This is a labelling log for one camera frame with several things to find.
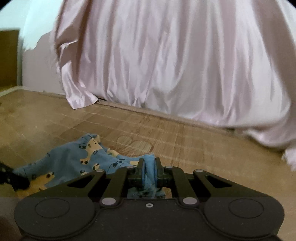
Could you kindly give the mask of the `blue yellow patterned pants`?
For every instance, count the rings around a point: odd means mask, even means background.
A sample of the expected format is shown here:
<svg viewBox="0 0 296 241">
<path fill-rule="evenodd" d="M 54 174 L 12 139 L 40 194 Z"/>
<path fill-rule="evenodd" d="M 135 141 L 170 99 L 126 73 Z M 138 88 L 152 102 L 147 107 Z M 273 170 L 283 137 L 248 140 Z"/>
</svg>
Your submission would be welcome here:
<svg viewBox="0 0 296 241">
<path fill-rule="evenodd" d="M 97 134 L 86 134 L 50 150 L 35 163 L 15 169 L 13 173 L 21 180 L 13 188 L 23 198 L 99 169 L 113 174 L 119 168 L 136 167 L 139 160 L 140 157 L 123 156 L 103 146 Z"/>
</svg>

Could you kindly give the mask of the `brown bamboo bed mat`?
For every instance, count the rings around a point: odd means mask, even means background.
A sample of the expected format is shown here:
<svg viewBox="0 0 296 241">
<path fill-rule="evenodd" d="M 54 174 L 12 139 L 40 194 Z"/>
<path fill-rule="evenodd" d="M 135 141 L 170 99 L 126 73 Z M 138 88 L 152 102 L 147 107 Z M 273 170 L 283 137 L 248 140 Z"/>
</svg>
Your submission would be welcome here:
<svg viewBox="0 0 296 241">
<path fill-rule="evenodd" d="M 1 161 L 18 167 L 86 133 L 125 156 L 153 153 L 167 166 L 203 169 L 269 194 L 285 209 L 279 235 L 295 240 L 295 172 L 281 153 L 231 131 L 104 101 L 72 109 L 64 97 L 17 90 L 1 96 Z"/>
</svg>

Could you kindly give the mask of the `pink satin bedsheet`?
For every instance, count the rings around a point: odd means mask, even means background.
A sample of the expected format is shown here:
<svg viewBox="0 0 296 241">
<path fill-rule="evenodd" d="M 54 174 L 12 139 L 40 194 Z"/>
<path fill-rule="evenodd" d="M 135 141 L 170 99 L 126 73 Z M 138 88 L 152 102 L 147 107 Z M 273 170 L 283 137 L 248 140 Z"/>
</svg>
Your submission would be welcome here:
<svg viewBox="0 0 296 241">
<path fill-rule="evenodd" d="M 74 109 L 99 98 L 232 128 L 295 168 L 289 1 L 63 1 L 53 30 Z"/>
</svg>

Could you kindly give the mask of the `wooden headboard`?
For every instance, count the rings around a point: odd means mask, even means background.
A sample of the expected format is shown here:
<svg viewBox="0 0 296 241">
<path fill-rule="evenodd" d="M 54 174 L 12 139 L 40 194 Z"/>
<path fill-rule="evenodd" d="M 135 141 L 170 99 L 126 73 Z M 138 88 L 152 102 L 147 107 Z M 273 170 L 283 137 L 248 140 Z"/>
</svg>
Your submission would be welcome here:
<svg viewBox="0 0 296 241">
<path fill-rule="evenodd" d="M 1 91 L 19 84 L 19 29 L 1 30 L 0 85 Z"/>
</svg>

